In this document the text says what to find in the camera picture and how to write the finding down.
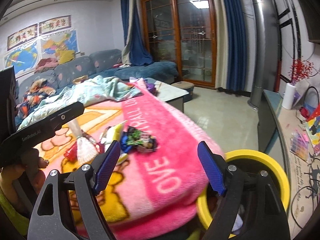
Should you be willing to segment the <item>person's left hand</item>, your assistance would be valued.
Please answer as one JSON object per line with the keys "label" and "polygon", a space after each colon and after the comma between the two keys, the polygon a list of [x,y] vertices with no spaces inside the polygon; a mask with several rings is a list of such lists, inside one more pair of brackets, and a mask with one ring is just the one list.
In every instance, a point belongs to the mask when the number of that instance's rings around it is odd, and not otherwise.
{"label": "person's left hand", "polygon": [[[31,183],[36,193],[40,192],[40,189],[42,188],[46,179],[42,169],[46,168],[48,165],[49,160],[43,159],[42,157],[38,158],[39,170],[37,175],[34,177],[33,182]],[[14,164],[3,168],[1,171],[1,190],[9,203],[20,212],[22,212],[25,208],[14,188],[13,181],[20,178],[25,169],[25,165]]]}

